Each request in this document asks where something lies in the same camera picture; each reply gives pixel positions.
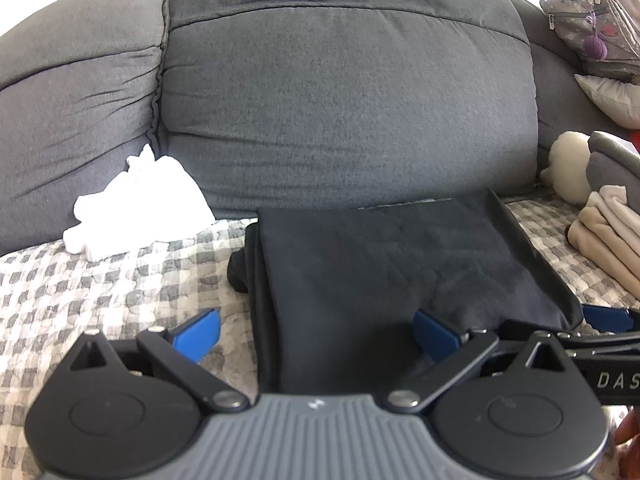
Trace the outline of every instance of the folded beige cloth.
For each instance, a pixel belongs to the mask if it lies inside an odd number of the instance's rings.
[[[626,204],[626,187],[602,186],[600,196],[613,213],[640,236],[640,215]]]
[[[640,300],[640,280],[594,233],[577,219],[566,234],[569,243]]]
[[[580,211],[578,218],[640,280],[640,256],[618,236],[602,213],[596,207],[587,206]]]
[[[609,225],[613,227],[614,231],[618,233],[620,238],[629,244],[629,247],[631,247],[636,254],[640,254],[640,236],[638,236],[631,227],[618,218],[597,191],[593,191],[589,195],[587,206],[598,208],[598,211],[600,211],[604,218],[607,219]]]

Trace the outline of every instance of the camouflage backpack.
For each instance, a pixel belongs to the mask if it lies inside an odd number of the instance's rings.
[[[540,0],[590,75],[640,82],[640,0]]]

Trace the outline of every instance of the folded black cloth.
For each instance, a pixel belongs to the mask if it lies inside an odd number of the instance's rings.
[[[578,299],[494,193],[357,210],[258,210],[229,281],[248,291],[258,385],[378,393],[430,364],[420,309],[459,327],[572,330]]]

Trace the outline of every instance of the red object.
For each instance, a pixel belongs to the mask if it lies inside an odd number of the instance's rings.
[[[616,29],[610,23],[606,23],[604,25],[604,27],[602,27],[602,33],[605,36],[615,36],[616,35]]]
[[[640,153],[640,130],[636,130],[629,134],[629,140],[633,144],[634,148]]]

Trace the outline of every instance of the gray ribbed panel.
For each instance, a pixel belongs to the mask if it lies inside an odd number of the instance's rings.
[[[418,417],[384,412],[371,396],[265,395],[248,412],[213,417],[188,452],[138,480],[484,478],[450,459]]]

